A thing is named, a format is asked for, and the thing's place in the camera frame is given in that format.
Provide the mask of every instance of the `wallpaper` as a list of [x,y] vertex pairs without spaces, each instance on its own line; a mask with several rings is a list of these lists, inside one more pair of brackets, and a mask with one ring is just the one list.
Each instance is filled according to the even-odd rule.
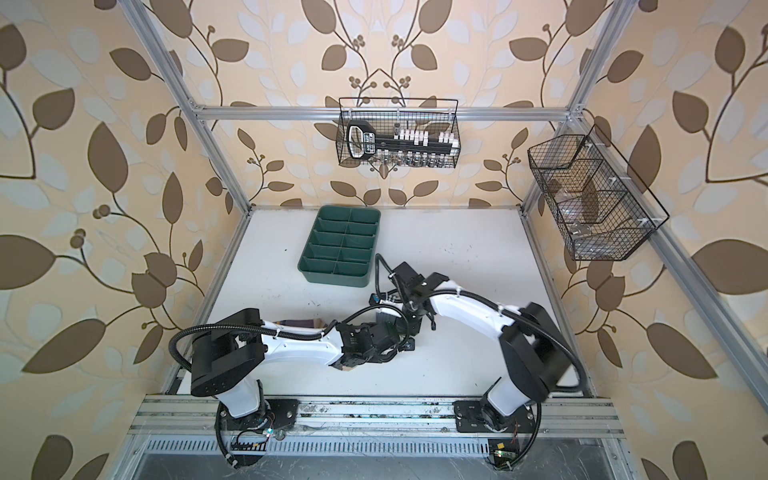
[[768,415],[649,244],[574,262],[548,208],[531,213],[599,396],[648,480],[764,478]]
[[146,0],[198,104],[564,107],[607,0]]
[[[532,176],[526,150],[548,140],[547,122],[459,123],[454,168],[339,165],[336,124],[219,121],[214,133],[258,206],[489,207],[522,203]],[[212,179],[212,193],[218,191]]]
[[114,3],[0,2],[3,478],[106,475],[240,219]]
[[586,117],[641,170],[670,226],[768,349],[768,3],[641,2]]

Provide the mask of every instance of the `vent grille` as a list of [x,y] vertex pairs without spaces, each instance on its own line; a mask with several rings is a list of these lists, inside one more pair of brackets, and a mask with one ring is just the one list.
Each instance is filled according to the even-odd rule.
[[[241,443],[249,441],[247,436]],[[216,439],[202,435],[152,435],[147,453],[172,455],[219,455]],[[241,452],[262,455],[262,452]],[[488,440],[472,439],[360,439],[356,437],[287,437],[271,439],[266,444],[268,455],[284,456],[398,456],[398,457],[473,457],[488,456]]]

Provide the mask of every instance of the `aluminum frame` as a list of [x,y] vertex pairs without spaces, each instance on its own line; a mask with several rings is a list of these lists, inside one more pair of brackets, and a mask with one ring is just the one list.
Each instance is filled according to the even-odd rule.
[[[573,118],[568,122],[570,129],[577,134],[587,134],[591,125],[583,118]],[[604,145],[597,145],[606,161],[613,168],[622,171],[623,162],[617,160]],[[640,193],[631,181],[625,181],[627,189],[648,211],[654,211],[647,198]],[[699,316],[717,338],[723,351],[735,365],[746,384],[757,397],[760,405],[768,412],[768,356],[757,345],[755,339],[744,328],[741,320],[727,305],[723,297],[712,287],[695,264],[690,254],[677,240],[669,223],[663,224],[656,233],[651,234],[648,242],[656,254],[667,266],[677,285],[693,304]]]
[[[197,105],[193,112],[201,120],[298,120],[332,121],[339,119],[339,108],[331,107],[208,107]],[[564,121],[566,108],[460,107],[460,121]]]
[[119,3],[125,18],[136,31],[137,37],[139,37],[139,40],[147,49],[147,53],[149,53],[161,77],[165,80],[165,84],[178,104],[184,119],[197,139],[202,143],[203,149],[214,166],[214,170],[221,177],[229,193],[232,194],[234,204],[237,205],[240,211],[247,213],[250,210],[248,197],[246,197],[243,189],[240,188],[240,182],[237,181],[237,177],[227,163],[219,145],[216,143],[213,132],[192,109],[192,97],[187,90],[187,86],[179,75],[176,65],[174,65],[174,61],[170,58],[170,54],[165,49],[163,42],[157,35],[157,31],[152,26],[144,4],[141,3],[141,0],[120,0]]

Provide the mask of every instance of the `brown leaf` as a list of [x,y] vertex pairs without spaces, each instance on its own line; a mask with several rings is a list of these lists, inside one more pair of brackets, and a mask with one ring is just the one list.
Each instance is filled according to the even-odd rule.
[[333,191],[344,197],[356,197],[357,190],[350,184],[344,182],[331,181],[331,188]]
[[707,480],[707,469],[696,442],[678,443],[672,451],[672,466],[680,480]]
[[671,326],[666,323],[652,323],[645,333],[656,354],[673,369],[695,379],[717,377],[704,355],[689,339]]
[[160,345],[160,341],[163,339],[163,327],[155,325],[152,330],[147,332],[147,335],[141,340],[139,350],[136,352],[134,358],[134,365],[141,363],[148,359],[150,355],[157,350],[157,346]]
[[475,184],[475,186],[480,190],[485,190],[486,192],[496,192],[502,189],[502,183],[497,182],[496,180],[480,182],[479,184]]
[[250,137],[249,134],[246,133],[245,130],[242,128],[237,129],[237,138],[240,139],[240,143],[245,145],[251,150],[256,150],[256,142],[253,141],[253,138]]
[[656,180],[661,168],[661,145],[654,129],[647,125],[629,156],[627,173],[643,193]]
[[346,47],[344,45],[331,45],[323,54],[320,67],[326,71],[336,71],[346,63]]
[[184,208],[184,194],[175,173],[171,173],[163,189],[163,215],[168,223],[176,223]]
[[94,0],[94,7],[99,10],[109,10],[118,4],[118,0]]
[[112,61],[134,80],[149,80],[151,70],[141,54],[131,48],[116,48],[109,52]]
[[224,190],[219,177],[211,177],[210,180],[205,183],[205,187],[208,189],[210,194],[214,195],[215,197],[221,195],[221,192]]
[[618,83],[627,80],[637,70],[642,60],[643,54],[639,51],[627,50],[621,52],[608,69],[608,81],[610,83]]
[[768,251],[743,240],[717,240],[693,255],[720,293],[746,295],[768,290]]
[[293,188],[293,184],[288,184],[286,182],[269,182],[266,187],[273,192],[284,192]]
[[598,138],[603,141],[606,147],[611,146],[611,124],[608,120],[599,115],[594,118],[594,132]]
[[533,108],[533,102],[530,100],[513,101],[505,105],[506,108]]
[[179,54],[176,53],[175,50],[170,50],[168,54],[170,55],[170,59],[174,61],[174,65],[176,65],[176,70],[179,72],[179,75],[184,75],[184,67],[181,66]]
[[174,35],[187,38],[192,34],[192,16],[183,0],[149,0],[149,5],[157,19]]
[[63,126],[73,111],[74,90],[71,88],[42,95],[32,105],[32,116],[46,130],[56,130]]
[[376,202],[379,201],[379,198],[382,197],[382,189],[375,188],[373,190],[368,190],[365,192],[362,196],[362,202],[365,205],[373,205]]
[[451,0],[428,0],[419,11],[419,27],[424,33],[435,33],[448,20]]
[[165,287],[148,273],[132,273],[131,287],[142,306],[158,308],[165,301]]
[[645,469],[645,475],[648,477],[648,480],[670,480],[669,477],[667,477],[667,474],[664,473],[664,471],[661,468],[658,468],[655,463],[653,463],[651,460],[646,460],[645,458],[641,458],[640,461],[643,463],[643,468]]
[[594,182],[590,179],[584,186],[584,191],[579,197],[581,201],[581,216],[585,223],[597,223],[600,215],[600,197],[598,190],[594,187]]
[[0,67],[13,70],[27,58],[27,44],[16,25],[8,24],[0,28]]
[[392,200],[395,205],[405,205],[408,201],[408,195],[402,190],[389,189],[389,199]]
[[357,168],[360,166],[360,159],[348,157],[340,161],[339,166],[344,168]]
[[600,285],[598,291],[594,293],[594,301],[601,310],[610,312],[616,310],[621,305],[624,298],[624,290],[627,284],[622,276],[612,276]]
[[315,124],[318,132],[330,141],[336,141],[336,134],[339,133],[339,127],[334,124]]
[[176,283],[178,270],[176,263],[165,253],[147,253],[144,255],[144,261],[147,262],[147,270],[164,286],[171,286]]
[[512,150],[520,147],[520,145],[523,145],[523,143],[525,143],[527,139],[528,139],[528,129],[523,128],[518,132],[517,135],[515,135],[515,138],[512,139],[512,144],[511,144]]
[[536,37],[524,37],[509,42],[512,54],[522,61],[540,60],[547,54],[547,42]]
[[539,196],[538,196],[538,215],[540,217],[544,216],[544,207],[545,207],[546,204],[547,204],[547,202],[544,199],[544,195],[543,194],[539,194]]
[[715,62],[726,73],[736,73],[744,61],[744,37],[733,27],[725,27],[715,46]]
[[440,182],[437,180],[428,180],[426,182],[422,182],[416,185],[415,187],[413,187],[413,196],[426,197],[427,195],[437,190],[437,186],[439,183]]
[[291,198],[290,200],[286,200],[280,204],[281,207],[292,207],[292,208],[301,208],[304,206],[304,204],[301,203],[300,198]]
[[71,324],[40,347],[22,372],[51,373],[74,365],[96,348],[106,329],[104,322],[97,319]]
[[424,100],[421,104],[419,104],[419,108],[437,108],[437,97],[435,95],[427,98]]
[[659,0],[640,0],[640,3],[638,3],[637,6],[640,7],[640,10],[643,12],[653,12],[659,8]]
[[45,275],[56,256],[27,237],[0,235],[0,290],[12,290]]
[[101,122],[88,142],[88,164],[96,180],[116,194],[128,179],[128,162],[123,148],[109,127]]
[[467,204],[469,208],[488,208],[491,206],[490,203],[486,202],[485,200],[481,200],[479,198],[470,198],[469,203]]
[[176,131],[176,139],[179,140],[181,150],[187,151],[187,124],[184,123],[182,117],[176,117],[174,119],[174,130]]
[[198,240],[197,243],[194,244],[194,248],[190,253],[189,259],[187,259],[187,268],[194,272],[200,266],[200,261],[202,259],[203,259],[203,241]]
[[567,268],[571,274],[576,273],[576,270],[578,270],[576,261],[571,257],[571,252],[569,252],[568,248],[565,246],[563,246],[563,259],[565,260],[565,268]]
[[62,435],[48,435],[40,447],[31,480],[59,480],[72,463],[72,444]]
[[210,50],[221,61],[235,62],[248,54],[248,42],[236,38],[222,38],[210,46]]
[[672,112],[680,128],[689,134],[702,131],[710,116],[710,108],[704,100],[681,91],[672,94]]
[[619,351],[616,349],[616,343],[614,343],[614,339],[611,338],[611,335],[605,328],[600,328],[598,330],[598,343],[600,343],[600,348],[603,350],[608,362],[622,368],[621,357],[619,357]]
[[283,169],[283,165],[285,162],[282,160],[273,160],[266,164],[266,171],[268,172],[276,172]]
[[589,56],[592,55],[592,49],[586,48],[584,50],[584,53],[581,54],[581,60],[578,64],[578,74],[581,75],[581,73],[584,71],[584,67],[587,66],[587,62],[589,61]]
[[101,470],[104,468],[104,465],[107,463],[108,457],[108,453],[103,453],[90,462],[86,463],[82,466],[82,468],[80,468],[80,470],[78,470],[77,473],[74,474],[72,480],[96,480],[101,474]]
[[152,115],[147,122],[147,145],[154,145],[165,133],[165,114]]
[[483,167],[494,172],[498,172],[502,170],[502,164],[500,164],[496,160],[483,160],[482,164],[483,164]]
[[411,48],[411,61],[422,70],[437,70],[437,58],[432,49],[426,45],[413,45]]
[[587,285],[592,290],[600,288],[605,280],[608,280],[613,276],[611,272],[614,268],[614,263],[610,260],[593,260],[587,267]]
[[430,137],[438,137],[440,132],[450,129],[451,124],[445,121],[433,121],[425,128],[425,130],[427,130],[427,134],[429,134]]
[[315,30],[329,34],[336,30],[336,13],[324,0],[301,0],[304,16]]
[[565,13],[565,29],[574,37],[585,33],[600,18],[606,0],[571,0]]

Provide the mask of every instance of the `wire mesh basket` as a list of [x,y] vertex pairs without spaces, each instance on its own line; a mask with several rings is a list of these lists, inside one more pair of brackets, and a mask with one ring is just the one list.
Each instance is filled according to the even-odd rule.
[[[528,160],[573,260],[626,260],[669,213],[628,162],[632,173],[617,173],[599,138],[594,127],[587,135],[560,135],[529,148]],[[644,208],[628,181],[664,213]]]
[[455,168],[457,108],[458,100],[446,98],[340,98],[339,165]]

